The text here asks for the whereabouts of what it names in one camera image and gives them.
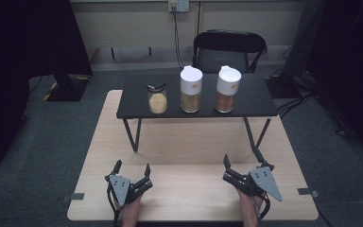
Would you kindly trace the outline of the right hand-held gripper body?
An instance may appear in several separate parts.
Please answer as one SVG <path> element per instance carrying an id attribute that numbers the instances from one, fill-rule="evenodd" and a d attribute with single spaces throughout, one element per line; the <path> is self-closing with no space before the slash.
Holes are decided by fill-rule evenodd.
<path id="1" fill-rule="evenodd" d="M 269 167 L 252 169 L 246 175 L 242 175 L 227 167 L 223 174 L 223 180 L 247 196 L 261 196 L 267 193 L 277 201 L 283 200 Z"/>

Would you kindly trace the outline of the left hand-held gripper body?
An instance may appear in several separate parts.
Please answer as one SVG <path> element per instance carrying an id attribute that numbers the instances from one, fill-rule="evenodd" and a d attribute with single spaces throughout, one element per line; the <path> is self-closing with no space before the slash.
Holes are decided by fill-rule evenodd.
<path id="1" fill-rule="evenodd" d="M 135 201 L 152 187 L 152 181 L 148 176 L 137 183 L 132 183 L 128 178 L 113 174 L 106 176 L 105 180 L 109 183 L 109 190 L 115 201 L 121 207 Z"/>

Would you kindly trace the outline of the black shelf riser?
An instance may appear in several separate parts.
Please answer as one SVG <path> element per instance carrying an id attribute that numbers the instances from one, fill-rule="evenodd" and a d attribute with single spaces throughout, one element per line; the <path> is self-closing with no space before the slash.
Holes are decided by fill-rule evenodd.
<path id="1" fill-rule="evenodd" d="M 148 105 L 146 76 L 125 79 L 116 116 L 122 119 L 133 151 L 138 150 L 141 123 L 144 118 L 200 118 L 200 117 L 273 117 L 277 116 L 275 104 L 265 80 L 254 74 L 244 74 L 240 80 L 233 110 L 220 113 L 216 110 L 216 84 L 218 75 L 203 76 L 201 105 L 196 113 L 185 113 L 180 107 L 181 81 L 179 76 L 159 76 L 165 80 L 167 109 L 152 113 Z"/>

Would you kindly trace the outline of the black-lidded glass jar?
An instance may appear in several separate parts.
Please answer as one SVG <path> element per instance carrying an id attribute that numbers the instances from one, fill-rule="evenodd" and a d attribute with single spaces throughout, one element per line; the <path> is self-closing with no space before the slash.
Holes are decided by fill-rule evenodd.
<path id="1" fill-rule="evenodd" d="M 148 106 L 153 114 L 163 114 L 167 110 L 166 84 L 164 79 L 146 79 Z"/>

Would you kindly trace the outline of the white-lidded jar brown spice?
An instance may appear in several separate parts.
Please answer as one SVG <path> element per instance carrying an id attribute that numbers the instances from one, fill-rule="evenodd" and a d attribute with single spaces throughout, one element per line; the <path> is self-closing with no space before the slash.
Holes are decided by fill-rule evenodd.
<path id="1" fill-rule="evenodd" d="M 238 70 L 228 65 L 220 68 L 216 84 L 216 110 L 220 113 L 229 113 L 233 109 L 241 77 Z"/>

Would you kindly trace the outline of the white-lidded jar yellow spice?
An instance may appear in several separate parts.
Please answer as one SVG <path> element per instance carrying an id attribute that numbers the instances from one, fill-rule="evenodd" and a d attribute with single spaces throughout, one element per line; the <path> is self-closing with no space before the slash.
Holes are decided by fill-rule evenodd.
<path id="1" fill-rule="evenodd" d="M 202 72 L 186 65 L 181 71 L 181 108 L 186 113 L 195 113 L 200 107 Z"/>

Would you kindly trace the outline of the person's left hand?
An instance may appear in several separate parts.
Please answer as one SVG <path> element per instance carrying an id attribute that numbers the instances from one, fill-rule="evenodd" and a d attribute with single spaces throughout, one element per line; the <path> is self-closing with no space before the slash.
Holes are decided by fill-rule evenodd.
<path id="1" fill-rule="evenodd" d="M 121 227 L 136 227 L 141 209 L 141 198 L 138 197 L 135 201 L 126 204 L 122 208 L 121 216 L 118 220 Z"/>

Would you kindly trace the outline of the person's right hand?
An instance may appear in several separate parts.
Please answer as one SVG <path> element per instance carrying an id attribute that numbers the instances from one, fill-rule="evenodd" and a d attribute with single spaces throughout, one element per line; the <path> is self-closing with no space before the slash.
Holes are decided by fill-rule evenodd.
<path id="1" fill-rule="evenodd" d="M 239 197 L 241 217 L 244 227 L 259 227 L 260 209 L 263 204 L 263 199 L 258 196 L 250 197 L 237 189 Z"/>

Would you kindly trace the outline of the grey tape strip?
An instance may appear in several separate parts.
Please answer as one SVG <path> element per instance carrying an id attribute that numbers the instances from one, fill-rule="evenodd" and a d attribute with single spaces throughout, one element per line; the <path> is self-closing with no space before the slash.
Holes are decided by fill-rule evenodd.
<path id="1" fill-rule="evenodd" d="M 84 199 L 84 193 L 72 193 L 68 195 L 64 195 L 61 198 L 62 202 L 69 203 L 71 201 L 82 201 Z"/>
<path id="2" fill-rule="evenodd" d="M 299 195 L 310 195 L 312 198 L 317 198 L 320 194 L 317 190 L 310 188 L 297 188 Z"/>

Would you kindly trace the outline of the black floor equipment box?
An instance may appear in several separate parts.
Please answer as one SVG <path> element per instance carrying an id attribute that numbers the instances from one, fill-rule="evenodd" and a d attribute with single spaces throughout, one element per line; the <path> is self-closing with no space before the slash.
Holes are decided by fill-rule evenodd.
<path id="1" fill-rule="evenodd" d="M 294 98 L 300 96 L 294 78 L 284 72 L 265 78 L 265 83 L 273 98 Z"/>

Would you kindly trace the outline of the black stand base yellow tape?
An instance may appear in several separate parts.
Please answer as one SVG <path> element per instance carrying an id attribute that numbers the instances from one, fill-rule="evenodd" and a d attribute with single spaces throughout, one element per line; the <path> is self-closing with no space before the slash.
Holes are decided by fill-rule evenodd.
<path id="1" fill-rule="evenodd" d="M 66 75 L 64 79 L 52 84 L 43 97 L 43 101 L 78 102 L 81 100 L 89 81 L 89 77 Z"/>

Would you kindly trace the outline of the black folding chair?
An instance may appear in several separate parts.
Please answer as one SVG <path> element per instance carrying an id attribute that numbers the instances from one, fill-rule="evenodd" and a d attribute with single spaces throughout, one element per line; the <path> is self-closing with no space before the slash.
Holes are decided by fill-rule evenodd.
<path id="1" fill-rule="evenodd" d="M 256 33 L 206 30 L 194 39 L 192 63 L 203 73 L 217 73 L 223 65 L 253 73 L 266 47 L 266 41 Z"/>

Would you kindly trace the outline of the black curtain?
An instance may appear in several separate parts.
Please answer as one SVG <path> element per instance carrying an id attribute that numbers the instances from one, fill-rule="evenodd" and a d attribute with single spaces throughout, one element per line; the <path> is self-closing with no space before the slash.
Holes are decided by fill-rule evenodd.
<path id="1" fill-rule="evenodd" d="M 28 81 L 92 69 L 70 0 L 0 0 L 0 162 L 26 108 Z"/>
<path id="2" fill-rule="evenodd" d="M 307 68 L 363 142 L 363 0 L 326 0 Z"/>

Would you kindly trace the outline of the white wall socket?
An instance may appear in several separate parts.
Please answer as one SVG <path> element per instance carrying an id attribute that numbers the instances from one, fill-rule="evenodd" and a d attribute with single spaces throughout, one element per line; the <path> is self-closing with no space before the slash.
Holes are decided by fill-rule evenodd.
<path id="1" fill-rule="evenodd" d="M 169 12 L 188 12 L 190 9 L 189 0 L 168 0 L 167 5 Z"/>

